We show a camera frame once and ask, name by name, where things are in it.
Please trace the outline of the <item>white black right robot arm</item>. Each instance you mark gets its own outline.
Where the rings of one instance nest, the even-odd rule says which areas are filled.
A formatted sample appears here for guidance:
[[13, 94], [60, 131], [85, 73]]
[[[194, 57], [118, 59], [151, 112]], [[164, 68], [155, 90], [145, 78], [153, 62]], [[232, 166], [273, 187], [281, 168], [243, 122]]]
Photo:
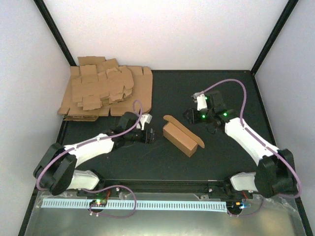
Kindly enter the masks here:
[[293, 196], [298, 193], [297, 180], [288, 164], [292, 153], [280, 150], [259, 136], [248, 124], [227, 109], [219, 91], [193, 95], [195, 108], [187, 109], [183, 116], [193, 124], [211, 123], [235, 140], [254, 160], [257, 169], [251, 173], [238, 173], [224, 185], [224, 193], [236, 198], [242, 191], [257, 192], [265, 198], [275, 195]]

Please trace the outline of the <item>brown cardboard box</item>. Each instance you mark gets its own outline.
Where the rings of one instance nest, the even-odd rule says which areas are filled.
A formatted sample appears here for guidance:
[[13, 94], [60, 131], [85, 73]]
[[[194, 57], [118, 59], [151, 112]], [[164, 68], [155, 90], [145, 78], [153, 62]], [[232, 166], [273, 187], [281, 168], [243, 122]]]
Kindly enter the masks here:
[[196, 152], [197, 147], [205, 148], [202, 139], [173, 116], [164, 115], [163, 119], [167, 121], [167, 124], [162, 129], [163, 136], [186, 156], [191, 157]]

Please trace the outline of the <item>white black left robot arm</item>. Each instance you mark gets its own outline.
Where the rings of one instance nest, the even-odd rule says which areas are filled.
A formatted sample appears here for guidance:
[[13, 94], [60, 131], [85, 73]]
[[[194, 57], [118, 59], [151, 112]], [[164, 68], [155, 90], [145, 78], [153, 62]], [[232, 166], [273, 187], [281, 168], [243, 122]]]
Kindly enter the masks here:
[[102, 154], [111, 153], [126, 143], [151, 144], [155, 131], [150, 127], [152, 115], [124, 113], [118, 125], [97, 136], [71, 145], [54, 143], [49, 146], [33, 172], [36, 187], [56, 196], [69, 189], [83, 190], [101, 196], [106, 185], [93, 171], [80, 171], [81, 164]]

